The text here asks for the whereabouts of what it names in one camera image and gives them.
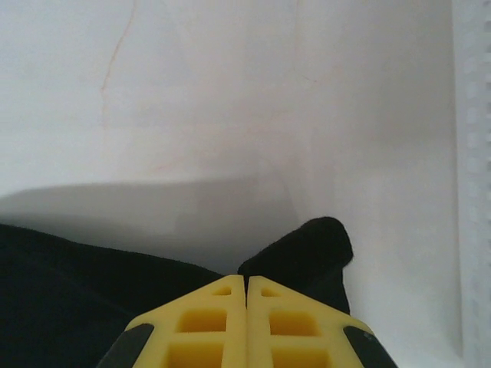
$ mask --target white backdrop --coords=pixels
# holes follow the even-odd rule
[[[318,215],[400,367],[462,366],[446,0],[2,0],[0,220],[233,272]]]

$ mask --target black fabric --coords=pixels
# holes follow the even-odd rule
[[[222,277],[0,225],[0,366],[94,367],[127,324]]]
[[[264,276],[349,314],[342,270],[352,258],[344,226],[315,218],[245,261],[238,273]]]
[[[343,225],[315,219],[246,261],[260,274],[348,312]],[[137,315],[222,277],[192,264],[82,245],[0,225],[0,366],[94,367]]]

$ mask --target rectangular hole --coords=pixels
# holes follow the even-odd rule
[[[320,349],[272,349],[273,368],[329,368],[325,350]]]
[[[315,319],[306,312],[274,310],[269,315],[271,335],[320,336]]]
[[[177,332],[220,332],[226,328],[226,310],[195,309],[184,312],[177,325]]]
[[[162,368],[221,368],[223,344],[172,343]]]

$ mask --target yellow plastic object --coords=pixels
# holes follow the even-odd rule
[[[263,277],[249,279],[246,309],[237,275],[140,315],[126,331],[143,324],[153,332],[133,368],[363,368],[344,328],[373,334],[363,322]]]
[[[133,368],[246,368],[242,276],[227,276],[142,314],[126,330],[152,324]]]
[[[363,368],[343,329],[370,328],[263,277],[249,279],[247,350],[255,368]]]

